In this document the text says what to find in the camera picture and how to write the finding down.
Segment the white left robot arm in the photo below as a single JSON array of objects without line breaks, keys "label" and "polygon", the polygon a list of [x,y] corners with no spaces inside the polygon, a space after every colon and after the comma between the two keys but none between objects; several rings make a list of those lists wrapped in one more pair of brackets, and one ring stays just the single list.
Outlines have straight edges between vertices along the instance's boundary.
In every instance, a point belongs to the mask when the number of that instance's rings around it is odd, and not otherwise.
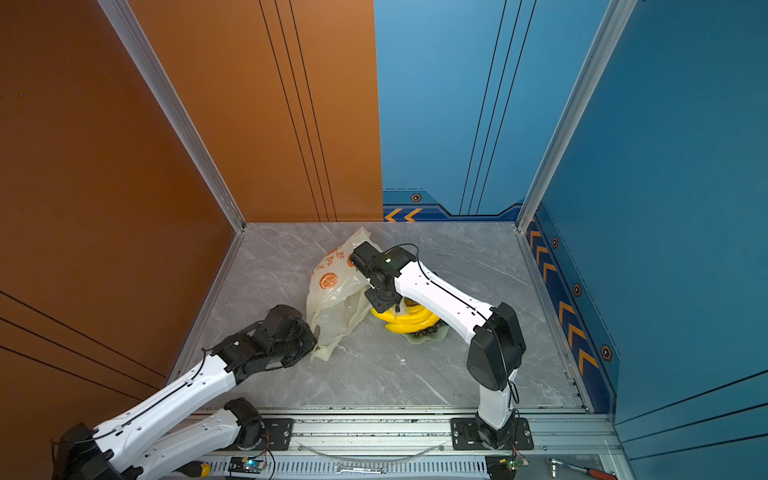
[{"label": "white left robot arm", "polygon": [[259,411],[236,398],[190,426],[198,408],[249,377],[289,368],[315,349],[301,313],[287,305],[204,350],[187,373],[124,413],[90,428],[79,423],[53,449],[55,479],[160,479],[173,471],[201,475],[201,457],[226,447],[268,447]]}]

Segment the cream plastic bag orange print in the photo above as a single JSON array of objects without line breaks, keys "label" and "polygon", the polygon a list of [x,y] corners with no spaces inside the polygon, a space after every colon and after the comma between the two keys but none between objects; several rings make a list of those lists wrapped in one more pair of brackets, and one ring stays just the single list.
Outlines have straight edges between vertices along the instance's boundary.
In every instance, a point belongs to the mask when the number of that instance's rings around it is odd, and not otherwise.
[{"label": "cream plastic bag orange print", "polygon": [[370,241],[369,230],[360,227],[312,271],[306,300],[307,321],[317,339],[312,359],[327,361],[371,308],[364,294],[368,281],[351,261],[354,249]]}]

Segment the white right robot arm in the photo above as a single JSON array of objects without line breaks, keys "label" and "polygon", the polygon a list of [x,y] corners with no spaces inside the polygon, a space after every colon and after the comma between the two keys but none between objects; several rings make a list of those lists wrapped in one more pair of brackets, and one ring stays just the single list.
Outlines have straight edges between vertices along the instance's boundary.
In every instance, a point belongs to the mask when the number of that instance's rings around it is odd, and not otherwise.
[{"label": "white right robot arm", "polygon": [[442,324],[468,345],[466,368],[479,385],[475,425],[491,449],[513,442],[519,425],[518,370],[527,346],[514,308],[475,299],[428,269],[407,244],[380,251],[369,242],[357,246],[351,264],[365,277],[371,312],[392,333],[419,336]]}]

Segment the yellow banana bunch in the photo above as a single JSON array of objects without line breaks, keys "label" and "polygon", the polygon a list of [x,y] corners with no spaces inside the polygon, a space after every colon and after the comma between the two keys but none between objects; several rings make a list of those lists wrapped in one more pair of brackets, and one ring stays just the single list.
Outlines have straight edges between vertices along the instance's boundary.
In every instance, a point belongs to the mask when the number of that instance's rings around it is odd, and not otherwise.
[{"label": "yellow banana bunch", "polygon": [[405,311],[396,312],[392,307],[383,313],[371,308],[371,314],[385,323],[385,328],[392,333],[416,335],[433,333],[441,319],[421,304],[405,301]]}]

